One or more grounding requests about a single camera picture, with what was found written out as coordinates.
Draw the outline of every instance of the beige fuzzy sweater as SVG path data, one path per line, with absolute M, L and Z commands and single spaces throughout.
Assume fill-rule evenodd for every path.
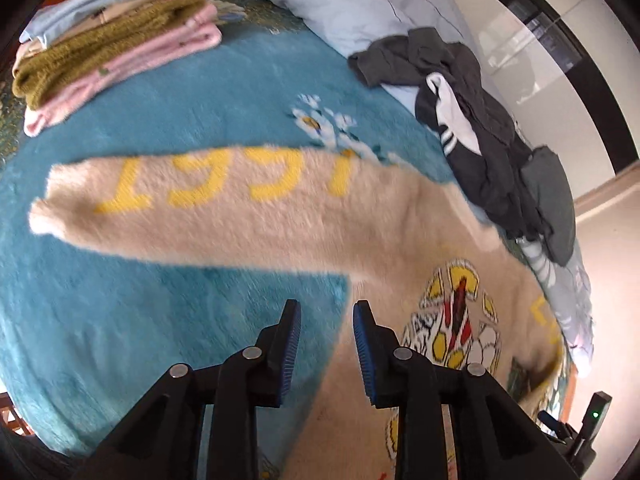
M 481 362 L 504 387 L 514 364 L 527 370 L 528 413 L 558 370 L 559 330 L 530 270 L 456 186 L 398 167 L 274 148 L 97 158 L 53 167 L 30 223 L 126 258 L 346 274 L 351 304 L 369 300 L 435 363 Z M 347 308 L 284 476 L 392 478 L 397 435 L 397 413 L 364 394 Z
M 157 0 L 62 41 L 20 63 L 12 85 L 14 95 L 24 97 L 27 106 L 37 110 L 73 81 L 183 25 L 204 4 L 205 0 Z

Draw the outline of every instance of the white wall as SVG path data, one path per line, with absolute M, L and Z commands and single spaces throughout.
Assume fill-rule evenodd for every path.
M 593 120 L 556 62 L 498 0 L 455 0 L 492 76 L 524 135 L 560 157 L 574 198 L 614 176 Z M 558 10 L 585 0 L 548 0 Z
M 604 0 L 546 0 L 608 83 L 640 152 L 640 52 Z
M 591 395 L 603 390 L 613 401 L 594 443 L 598 456 L 585 480 L 610 480 L 640 439 L 640 178 L 622 200 L 580 220 L 585 268 L 589 272 L 595 326 L 590 375 L 578 379 L 569 423 L 579 430 Z

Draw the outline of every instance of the folded clothes stack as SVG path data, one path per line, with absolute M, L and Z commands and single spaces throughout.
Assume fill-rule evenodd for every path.
M 64 121 L 130 76 L 216 46 L 216 24 L 242 18 L 241 7 L 217 0 L 67 0 L 41 9 L 13 68 L 14 95 L 28 106 L 25 133 Z

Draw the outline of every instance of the yellow number print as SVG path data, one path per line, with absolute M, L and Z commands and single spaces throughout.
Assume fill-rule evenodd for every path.
M 291 192 L 298 184 L 305 165 L 302 152 L 290 148 L 246 148 L 244 154 L 258 164 L 276 164 L 284 162 L 286 169 L 279 181 L 273 184 L 253 184 L 249 186 L 249 193 L 253 200 L 266 202 L 275 200 Z
M 351 157 L 355 153 L 345 150 L 335 159 L 334 174 L 329 181 L 329 193 L 333 196 L 345 196 L 349 190 L 349 177 L 351 175 Z
M 211 150 L 207 155 L 196 158 L 193 155 L 175 155 L 174 166 L 180 171 L 211 168 L 207 181 L 193 189 L 172 189 L 169 192 L 169 204 L 174 207 L 194 207 L 208 202 L 222 189 L 231 163 L 231 150 Z
M 111 200 L 99 203 L 96 213 L 124 213 L 151 207 L 151 197 L 144 194 L 136 194 L 133 185 L 140 169 L 140 158 L 126 158 L 122 167 L 122 173 L 116 188 L 116 196 Z

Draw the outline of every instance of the white flower pattern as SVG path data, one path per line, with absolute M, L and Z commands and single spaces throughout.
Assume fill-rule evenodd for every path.
M 356 120 L 330 108 L 321 109 L 321 98 L 314 94 L 299 94 L 298 99 L 307 105 L 308 111 L 292 108 L 296 125 L 303 130 L 315 146 L 321 146 L 332 152 L 350 152 L 373 164 L 393 164 L 402 168 L 417 171 L 410 163 L 397 153 L 382 153 L 380 145 L 373 147 L 360 140 L 350 130 L 358 125 Z

